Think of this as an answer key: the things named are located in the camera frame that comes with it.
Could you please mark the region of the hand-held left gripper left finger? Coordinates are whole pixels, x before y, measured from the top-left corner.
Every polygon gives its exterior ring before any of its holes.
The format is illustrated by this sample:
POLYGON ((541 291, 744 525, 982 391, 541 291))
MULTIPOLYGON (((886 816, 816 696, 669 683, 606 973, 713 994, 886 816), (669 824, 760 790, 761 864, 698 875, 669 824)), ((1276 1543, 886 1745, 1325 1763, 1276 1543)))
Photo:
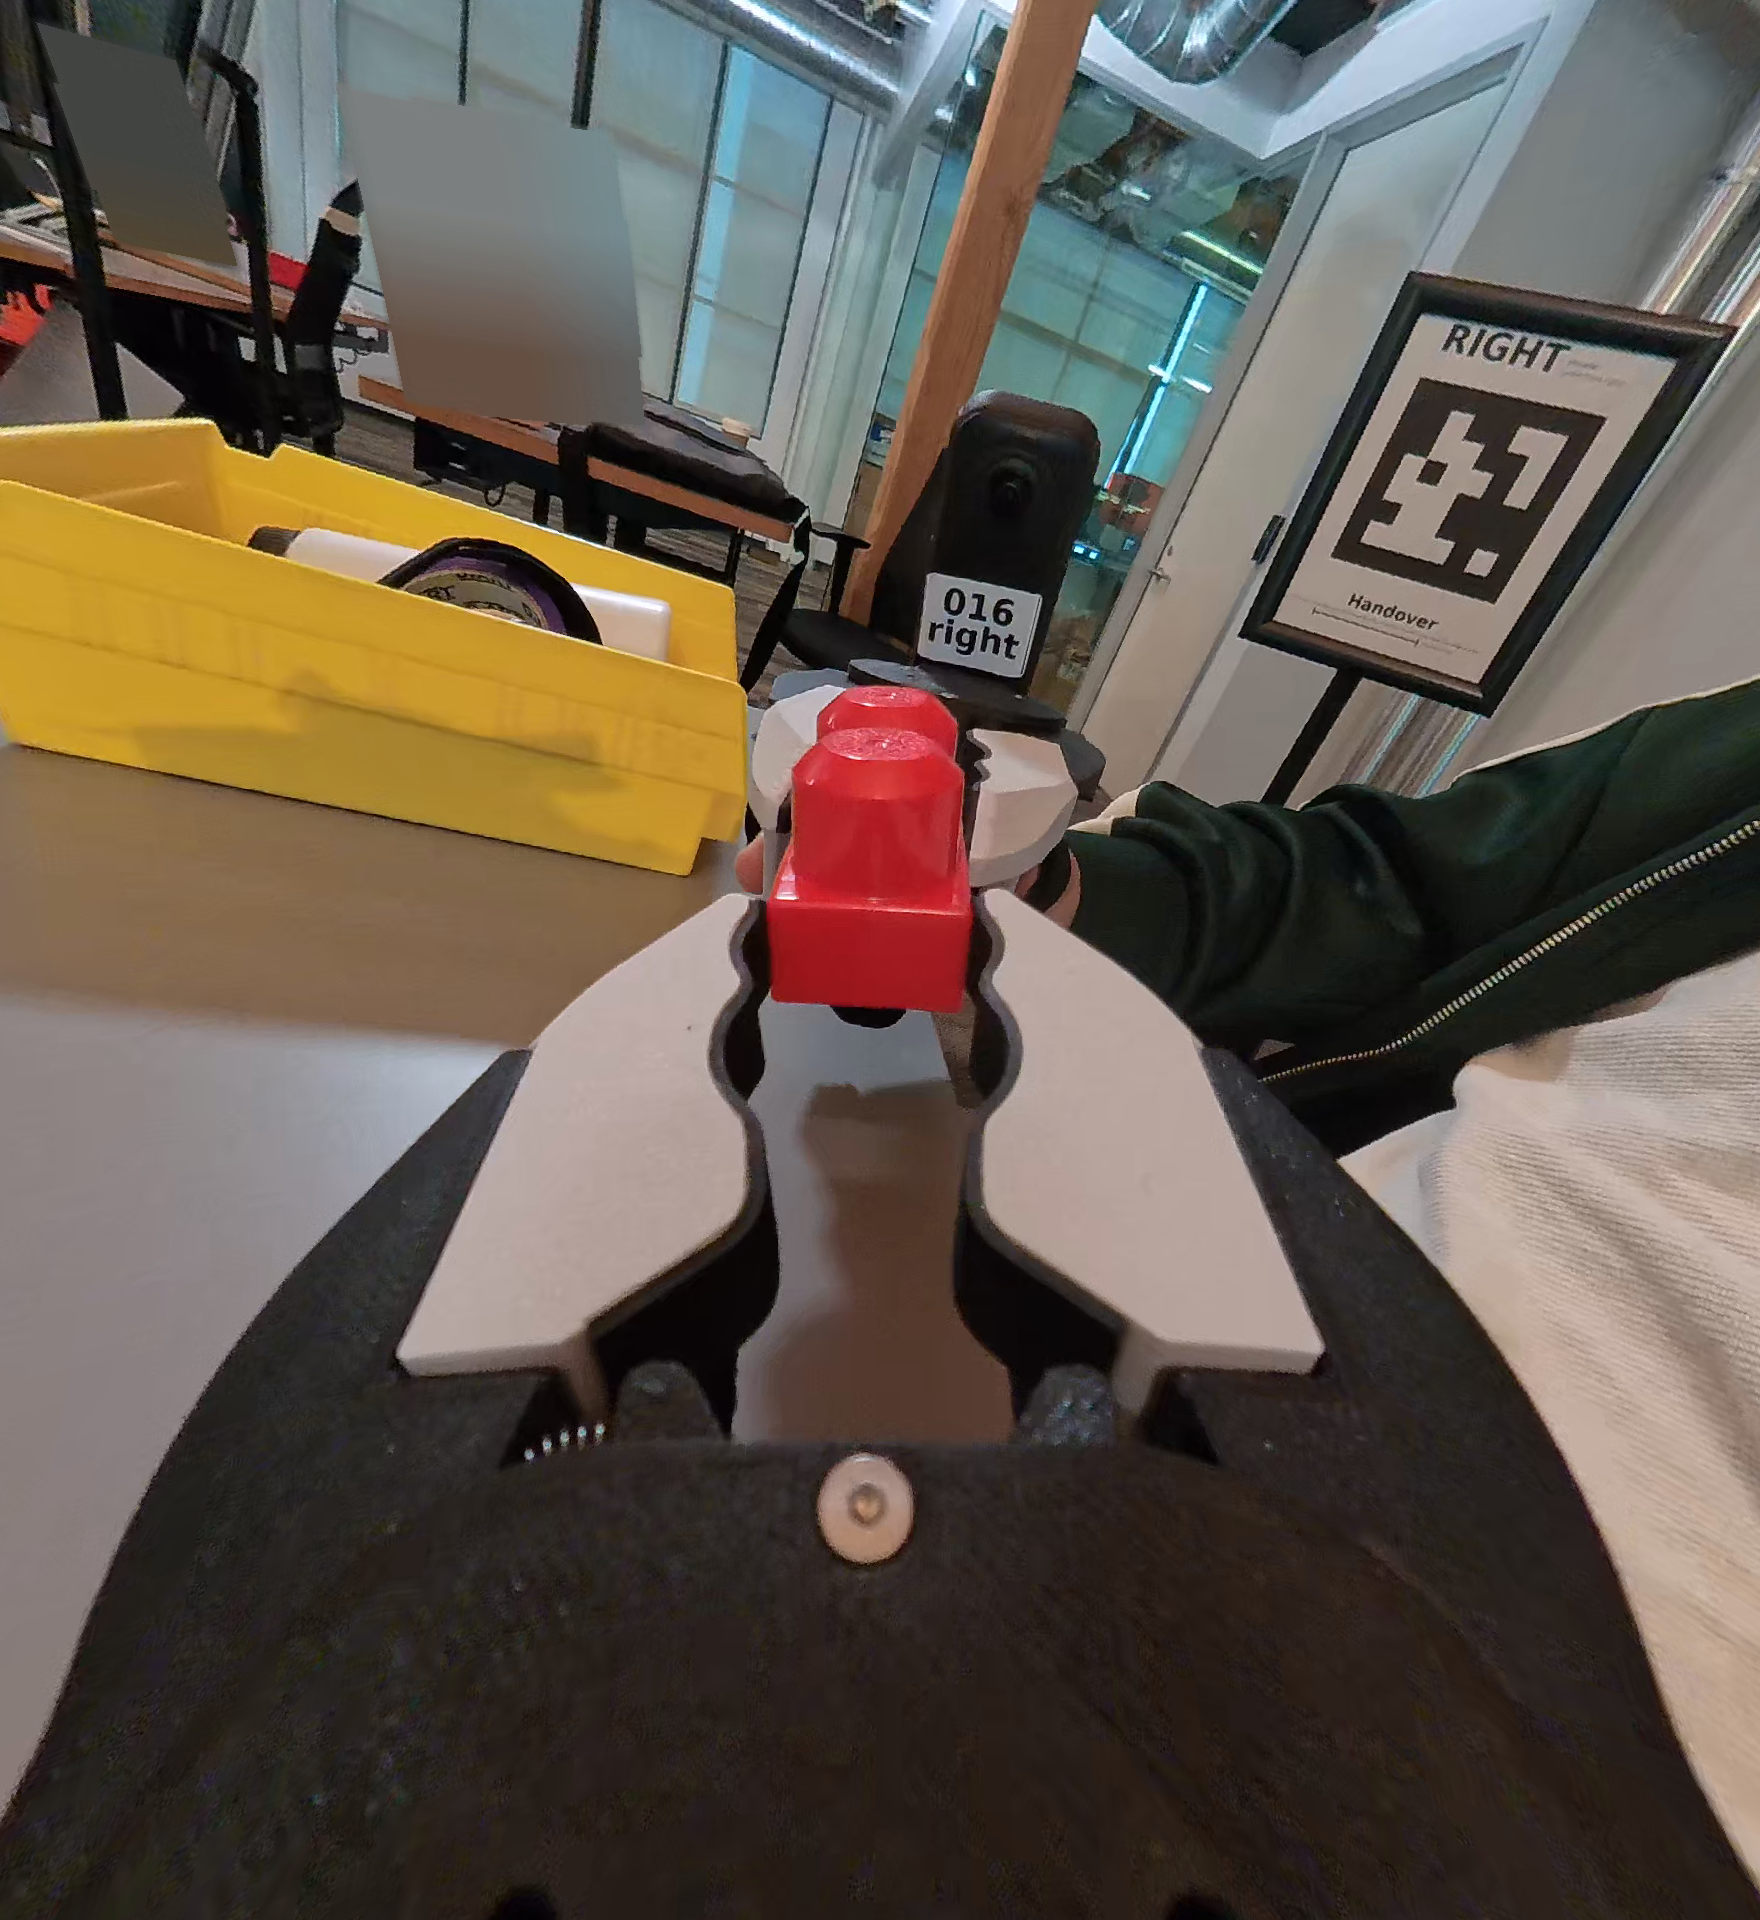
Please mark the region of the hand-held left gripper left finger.
POLYGON ((723 895, 541 1029, 398 1336, 402 1373, 557 1373, 606 1409, 618 1331, 749 1230, 766 1159, 723 1031, 752 921, 752 895, 723 895))

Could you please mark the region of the white leaning board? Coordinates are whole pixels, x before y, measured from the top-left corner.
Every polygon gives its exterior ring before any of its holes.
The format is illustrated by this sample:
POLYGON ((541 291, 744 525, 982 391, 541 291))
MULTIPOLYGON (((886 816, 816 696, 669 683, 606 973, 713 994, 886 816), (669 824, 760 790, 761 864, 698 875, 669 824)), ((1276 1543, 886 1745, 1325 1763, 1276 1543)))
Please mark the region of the white leaning board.
MULTIPOLYGON (((122 418, 158 423, 181 414, 181 391, 115 348, 122 376, 122 418)), ((86 325, 54 301, 30 348, 0 376, 0 426, 74 426, 102 423, 86 325)))

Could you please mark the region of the yellow storage bin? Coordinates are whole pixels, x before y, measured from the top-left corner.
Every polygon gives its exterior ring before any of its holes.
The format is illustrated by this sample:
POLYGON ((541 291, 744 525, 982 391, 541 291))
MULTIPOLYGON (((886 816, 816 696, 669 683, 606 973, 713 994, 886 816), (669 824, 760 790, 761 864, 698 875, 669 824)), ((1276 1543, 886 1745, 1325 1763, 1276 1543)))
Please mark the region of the yellow storage bin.
POLYGON ((691 875, 749 804, 728 586, 212 423, 0 432, 0 721, 30 749, 691 875), (669 608, 664 662, 251 548, 506 539, 669 608))

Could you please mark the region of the black office chair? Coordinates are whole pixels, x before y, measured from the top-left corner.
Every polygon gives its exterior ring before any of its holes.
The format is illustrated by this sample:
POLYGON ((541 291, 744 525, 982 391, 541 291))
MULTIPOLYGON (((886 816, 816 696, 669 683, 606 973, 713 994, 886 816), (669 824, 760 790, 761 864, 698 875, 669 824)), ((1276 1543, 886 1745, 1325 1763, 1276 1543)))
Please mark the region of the black office chair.
POLYGON ((280 325, 283 348, 283 433, 305 437, 321 458, 337 454, 347 423, 337 387, 337 325, 347 291, 365 261, 365 190, 351 177, 315 220, 305 271, 292 289, 288 318, 280 325))
POLYGON ((898 535, 879 564, 868 612, 879 625, 852 620, 840 601, 786 612, 775 647, 807 671, 852 671, 854 662, 917 665, 914 636, 922 586, 935 564, 940 514, 943 514, 947 454, 933 465, 898 535))

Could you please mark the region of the black floor stand pole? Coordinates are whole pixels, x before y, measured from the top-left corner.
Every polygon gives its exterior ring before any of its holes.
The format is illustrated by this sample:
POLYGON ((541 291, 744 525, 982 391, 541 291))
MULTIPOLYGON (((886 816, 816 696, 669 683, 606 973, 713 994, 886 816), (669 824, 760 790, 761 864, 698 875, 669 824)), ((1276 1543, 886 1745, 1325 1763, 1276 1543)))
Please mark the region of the black floor stand pole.
POLYGON ((262 89, 242 64, 221 55, 212 38, 197 38, 197 64, 206 64, 235 101, 239 131, 239 244, 242 244, 242 289, 248 289, 248 329, 251 356, 239 367, 248 391, 248 454, 276 454, 283 437, 283 404, 280 404, 280 365, 276 365, 276 282, 272 282, 272 247, 268 247, 268 127, 262 127, 262 89))
POLYGON ((44 101, 48 101, 54 180, 64 195, 74 310, 81 310, 81 329, 86 329, 99 418, 122 423, 129 404, 122 404, 120 343, 115 343, 110 289, 106 289, 106 271, 102 271, 91 190, 87 190, 87 177, 86 177, 86 163, 74 149, 68 108, 56 97, 54 44, 48 44, 38 20, 30 20, 30 59, 34 59, 44 101))

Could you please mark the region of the purple tape roll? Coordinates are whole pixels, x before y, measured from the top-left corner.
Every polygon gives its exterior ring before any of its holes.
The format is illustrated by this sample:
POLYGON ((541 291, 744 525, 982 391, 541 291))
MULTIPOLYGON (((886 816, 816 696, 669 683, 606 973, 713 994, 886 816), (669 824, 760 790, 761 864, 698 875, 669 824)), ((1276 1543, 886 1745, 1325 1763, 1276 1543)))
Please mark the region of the purple tape roll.
POLYGON ((597 616, 583 608, 582 589, 509 539, 446 535, 398 557, 375 586, 541 636, 603 641, 597 616))

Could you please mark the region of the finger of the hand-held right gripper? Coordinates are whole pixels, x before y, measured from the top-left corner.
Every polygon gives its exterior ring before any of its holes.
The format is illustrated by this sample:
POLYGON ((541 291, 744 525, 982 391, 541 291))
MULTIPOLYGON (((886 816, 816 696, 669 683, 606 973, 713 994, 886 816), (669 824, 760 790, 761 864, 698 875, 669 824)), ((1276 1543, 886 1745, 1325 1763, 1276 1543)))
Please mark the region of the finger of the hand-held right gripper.
POLYGON ((1009 887, 1066 837, 1079 780, 1055 738, 967 731, 967 883, 1009 887))
POLYGON ((749 741, 749 810, 760 831, 775 831, 775 816, 795 790, 795 767, 812 753, 820 738, 820 712, 833 704, 833 687, 804 687, 795 696, 772 700, 760 712, 749 741))

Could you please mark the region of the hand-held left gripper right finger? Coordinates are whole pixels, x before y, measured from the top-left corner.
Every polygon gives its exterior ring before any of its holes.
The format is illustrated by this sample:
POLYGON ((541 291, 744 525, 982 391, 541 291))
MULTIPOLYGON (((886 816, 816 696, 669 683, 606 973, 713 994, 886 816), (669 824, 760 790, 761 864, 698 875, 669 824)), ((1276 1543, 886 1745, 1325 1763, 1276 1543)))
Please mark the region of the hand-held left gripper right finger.
POLYGON ((981 1337, 1009 1373, 1101 1364, 1134 1419, 1173 1368, 1312 1373, 1325 1337, 1201 1044, 1009 890, 982 890, 981 921, 981 1037, 1006 1037, 1006 1065, 967 1230, 1009 1273, 981 1337))

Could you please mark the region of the person's right hand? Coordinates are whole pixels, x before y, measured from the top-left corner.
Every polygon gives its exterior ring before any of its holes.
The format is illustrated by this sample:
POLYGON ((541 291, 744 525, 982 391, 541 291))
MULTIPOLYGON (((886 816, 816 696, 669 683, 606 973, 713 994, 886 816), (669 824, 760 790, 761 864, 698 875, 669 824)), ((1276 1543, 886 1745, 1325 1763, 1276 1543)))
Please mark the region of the person's right hand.
MULTIPOLYGON (((735 877, 744 890, 766 887, 766 837, 761 833, 749 837, 749 847, 735 854, 735 877)), ((1081 867, 1079 867, 1073 844, 1061 837, 1036 867, 1027 867, 1009 883, 1009 895, 1035 904, 1055 926, 1073 926, 1073 917, 1081 910, 1081 867)))

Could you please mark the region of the red toy block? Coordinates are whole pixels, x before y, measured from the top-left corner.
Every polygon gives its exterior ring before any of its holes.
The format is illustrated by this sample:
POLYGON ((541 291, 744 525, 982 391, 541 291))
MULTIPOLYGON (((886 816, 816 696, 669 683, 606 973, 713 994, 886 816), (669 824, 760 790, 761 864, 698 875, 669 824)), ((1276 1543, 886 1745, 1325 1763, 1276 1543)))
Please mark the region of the red toy block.
POLYGON ((935 693, 852 683, 766 831, 775 1003, 953 1014, 971 965, 958 720, 935 693))

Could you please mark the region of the black bag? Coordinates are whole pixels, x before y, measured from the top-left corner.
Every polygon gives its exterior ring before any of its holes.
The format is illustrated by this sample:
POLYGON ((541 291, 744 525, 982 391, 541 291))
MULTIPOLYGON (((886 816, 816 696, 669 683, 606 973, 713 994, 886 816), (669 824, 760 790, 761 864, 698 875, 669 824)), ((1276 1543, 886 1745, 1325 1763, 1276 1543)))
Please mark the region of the black bag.
POLYGON ((719 525, 713 499, 740 514, 797 525, 807 514, 804 498, 786 488, 786 481, 744 444, 733 444, 699 418, 682 418, 674 408, 652 408, 642 426, 564 426, 557 432, 557 468, 564 468, 564 520, 567 527, 583 520, 628 520, 642 527, 699 527, 719 525), (674 509, 652 491, 633 491, 606 481, 596 481, 596 463, 633 468, 652 483, 691 491, 691 509, 674 509))

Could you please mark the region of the black framed marker sign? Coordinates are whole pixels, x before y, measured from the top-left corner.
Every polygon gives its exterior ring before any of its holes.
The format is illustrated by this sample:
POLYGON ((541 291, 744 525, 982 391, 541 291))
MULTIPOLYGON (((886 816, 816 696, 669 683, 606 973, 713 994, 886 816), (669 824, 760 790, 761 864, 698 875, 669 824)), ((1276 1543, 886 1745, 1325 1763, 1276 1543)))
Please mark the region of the black framed marker sign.
POLYGON ((1495 712, 1680 432, 1735 329, 1411 273, 1243 640, 1334 671, 1263 804, 1360 683, 1495 712))

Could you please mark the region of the person's right forearm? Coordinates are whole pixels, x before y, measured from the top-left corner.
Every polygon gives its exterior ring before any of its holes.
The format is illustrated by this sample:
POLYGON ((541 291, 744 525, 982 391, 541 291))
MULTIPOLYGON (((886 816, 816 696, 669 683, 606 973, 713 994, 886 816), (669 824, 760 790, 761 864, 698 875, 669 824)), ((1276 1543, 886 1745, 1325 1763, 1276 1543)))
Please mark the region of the person's right forearm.
POLYGON ((1066 837, 1069 926, 1201 1044, 1463 1058, 1760 948, 1760 678, 1440 793, 1143 784, 1066 837))

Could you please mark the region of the wooden post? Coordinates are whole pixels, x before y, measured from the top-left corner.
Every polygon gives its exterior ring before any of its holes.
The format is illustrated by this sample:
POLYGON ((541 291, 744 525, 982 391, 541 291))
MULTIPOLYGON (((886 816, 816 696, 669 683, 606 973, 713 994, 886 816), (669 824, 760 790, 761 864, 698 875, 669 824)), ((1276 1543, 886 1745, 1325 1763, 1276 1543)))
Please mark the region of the wooden post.
POLYGON ((933 481, 961 404, 977 396, 1089 16, 1089 0, 1023 0, 1009 7, 1006 50, 987 84, 982 124, 874 498, 868 548, 859 548, 848 576, 843 612, 852 620, 868 620, 879 568, 933 481))

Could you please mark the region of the grey desk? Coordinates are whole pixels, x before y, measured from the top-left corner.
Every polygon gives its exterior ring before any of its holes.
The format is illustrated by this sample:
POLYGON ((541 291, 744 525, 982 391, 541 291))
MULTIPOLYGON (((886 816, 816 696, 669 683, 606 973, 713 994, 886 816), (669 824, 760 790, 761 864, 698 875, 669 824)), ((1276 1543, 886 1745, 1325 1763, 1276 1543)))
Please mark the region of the grey desk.
POLYGON ((733 887, 3 743, 0 1812, 120 1533, 292 1265, 733 887))

